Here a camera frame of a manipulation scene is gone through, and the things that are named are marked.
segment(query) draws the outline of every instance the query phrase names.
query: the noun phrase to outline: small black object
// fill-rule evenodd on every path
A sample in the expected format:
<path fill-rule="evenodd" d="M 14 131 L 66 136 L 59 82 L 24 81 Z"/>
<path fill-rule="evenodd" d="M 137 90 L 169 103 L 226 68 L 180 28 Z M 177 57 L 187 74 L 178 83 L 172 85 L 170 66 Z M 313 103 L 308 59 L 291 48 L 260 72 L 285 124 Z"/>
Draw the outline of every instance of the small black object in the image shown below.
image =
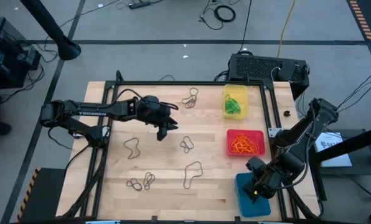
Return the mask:
<path fill-rule="evenodd" d="M 188 146 L 187 143 L 186 143 L 186 138 L 188 138 L 188 140 L 190 141 L 190 143 L 192 144 L 192 146 Z M 189 153 L 190 152 L 190 149 L 193 149 L 194 148 L 194 143 L 192 143 L 191 141 L 191 138 L 188 137 L 188 136 L 185 136 L 183 138 L 183 141 L 180 142 L 180 146 L 184 148 L 184 153 Z"/>
<path fill-rule="evenodd" d="M 132 141 L 132 140 L 137 140 L 137 143 L 136 143 L 136 150 L 138 151 L 138 153 L 137 153 L 137 155 L 135 155 L 135 156 L 133 156 L 133 150 L 130 148 L 130 147 L 128 147 L 127 145 L 126 145 L 126 143 L 128 143 L 128 142 L 130 142 L 130 141 Z M 139 143 L 139 140 L 138 140 L 138 138 L 132 138 L 132 139 L 129 139 L 129 140 L 127 140 L 127 141 L 125 141 L 124 143 L 123 143 L 123 145 L 124 145 L 124 147 L 126 147 L 127 149 L 130 149 L 130 151 L 131 151 L 131 154 L 129 155 L 129 157 L 128 157 L 128 159 L 134 159 L 134 158 L 136 158 L 136 157 L 138 157 L 138 156 L 140 156 L 140 154 L 141 154 L 141 152 L 140 152 L 140 150 L 138 149 L 138 143 Z"/>
<path fill-rule="evenodd" d="M 143 186 L 137 181 L 136 178 L 132 178 L 128 181 L 126 181 L 126 186 L 132 187 L 133 189 L 137 191 L 141 191 L 143 189 Z"/>
<path fill-rule="evenodd" d="M 154 180 L 155 180 L 155 175 L 150 172 L 146 172 L 146 176 L 144 177 L 144 180 L 143 180 L 144 189 L 149 190 Z"/>
<path fill-rule="evenodd" d="M 197 90 L 196 94 L 192 94 L 192 90 Z M 199 90 L 197 88 L 192 87 L 190 89 L 190 97 L 184 98 L 181 100 L 181 103 L 185 105 L 185 108 L 193 108 L 197 102 L 197 95 L 199 93 Z"/>
<path fill-rule="evenodd" d="M 138 9 L 138 8 L 149 6 L 149 5 L 151 5 L 150 1 L 143 1 L 143 2 L 140 1 L 139 3 L 129 4 L 129 8 L 130 9 Z"/>
<path fill-rule="evenodd" d="M 190 184 L 189 184 L 189 186 L 186 187 L 187 168 L 188 168 L 189 166 L 192 166 L 192 165 L 196 164 L 196 163 L 199 163 L 199 166 L 200 166 L 200 175 L 192 176 L 191 179 L 190 179 Z M 191 182 L 192 182 L 192 179 L 193 179 L 194 177 L 200 177 L 200 176 L 202 176 L 202 175 L 204 174 L 204 170 L 202 169 L 202 164 L 201 164 L 199 161 L 195 161 L 195 162 L 191 163 L 190 165 L 186 166 L 184 170 L 185 170 L 185 176 L 184 176 L 183 186 L 184 186 L 185 189 L 190 189 L 190 188 L 191 188 Z"/>
<path fill-rule="evenodd" d="M 290 111 L 284 111 L 284 116 L 291 116 L 291 112 Z"/>
<path fill-rule="evenodd" d="M 230 10 L 230 12 L 233 14 L 232 18 L 231 19 L 223 19 L 219 14 L 218 14 L 218 10 L 219 9 L 228 9 Z M 222 5 L 222 6 L 217 6 L 216 9 L 214 10 L 214 15 L 216 17 L 216 19 L 222 21 L 222 22 L 232 22 L 234 21 L 235 17 L 236 17 L 236 14 L 235 14 L 235 11 L 234 9 L 232 9 L 230 6 L 226 6 L 226 5 Z"/>

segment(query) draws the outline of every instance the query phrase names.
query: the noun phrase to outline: blue container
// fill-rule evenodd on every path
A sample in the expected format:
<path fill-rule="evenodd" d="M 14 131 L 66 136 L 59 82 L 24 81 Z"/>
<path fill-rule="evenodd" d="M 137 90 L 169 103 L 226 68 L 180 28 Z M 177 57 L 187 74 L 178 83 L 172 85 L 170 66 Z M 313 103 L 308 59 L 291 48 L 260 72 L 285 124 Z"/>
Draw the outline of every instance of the blue container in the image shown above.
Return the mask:
<path fill-rule="evenodd" d="M 235 189 L 238 195 L 241 214 L 244 217 L 259 217 L 271 213 L 268 199 L 258 197 L 255 203 L 252 203 L 248 195 L 242 190 L 242 186 L 248 183 L 253 177 L 253 173 L 237 174 L 235 176 Z"/>

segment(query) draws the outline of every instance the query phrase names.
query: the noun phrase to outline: black stand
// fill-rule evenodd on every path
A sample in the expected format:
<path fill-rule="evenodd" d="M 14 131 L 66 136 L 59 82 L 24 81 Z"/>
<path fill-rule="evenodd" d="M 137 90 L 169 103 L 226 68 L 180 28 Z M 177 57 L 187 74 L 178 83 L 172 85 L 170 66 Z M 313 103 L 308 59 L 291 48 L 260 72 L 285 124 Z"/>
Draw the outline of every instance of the black stand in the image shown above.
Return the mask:
<path fill-rule="evenodd" d="M 21 3 L 57 44 L 59 56 L 62 60 L 71 60 L 79 56 L 81 52 L 79 45 L 74 44 L 63 34 L 40 0 L 21 0 Z"/>

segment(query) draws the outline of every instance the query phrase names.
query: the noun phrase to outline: white paper sign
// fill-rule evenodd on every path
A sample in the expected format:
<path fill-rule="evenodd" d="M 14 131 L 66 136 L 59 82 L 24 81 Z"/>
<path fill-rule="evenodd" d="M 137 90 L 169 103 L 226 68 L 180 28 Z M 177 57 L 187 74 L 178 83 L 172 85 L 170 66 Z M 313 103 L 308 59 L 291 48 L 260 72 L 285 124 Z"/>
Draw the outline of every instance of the white paper sign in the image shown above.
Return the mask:
<path fill-rule="evenodd" d="M 321 133 L 314 144 L 317 152 L 325 150 L 331 146 L 341 143 L 342 137 L 340 133 Z M 321 162 L 322 167 L 351 167 L 352 163 L 350 161 L 349 155 L 344 154 L 327 161 Z"/>

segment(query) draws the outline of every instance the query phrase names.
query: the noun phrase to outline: yellow cable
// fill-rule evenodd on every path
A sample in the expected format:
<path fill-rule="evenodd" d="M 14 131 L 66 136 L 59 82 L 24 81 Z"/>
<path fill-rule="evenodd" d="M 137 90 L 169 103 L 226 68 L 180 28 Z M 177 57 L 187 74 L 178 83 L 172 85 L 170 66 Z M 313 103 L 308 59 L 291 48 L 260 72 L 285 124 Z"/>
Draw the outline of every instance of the yellow cable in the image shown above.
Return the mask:
<path fill-rule="evenodd" d="M 283 44 L 283 37 L 284 37 L 285 28 L 286 28 L 286 25 L 288 25 L 288 21 L 289 21 L 289 18 L 291 17 L 291 14 L 292 14 L 292 11 L 293 11 L 293 7 L 295 6 L 295 3 L 296 3 L 296 0 L 293 0 L 292 6 L 291 6 L 291 10 L 289 11 L 288 17 L 286 18 L 286 21 L 285 21 L 283 33 L 281 34 L 281 39 L 279 40 L 279 47 L 278 47 L 277 58 L 279 57 L 279 53 L 281 52 L 281 45 Z"/>

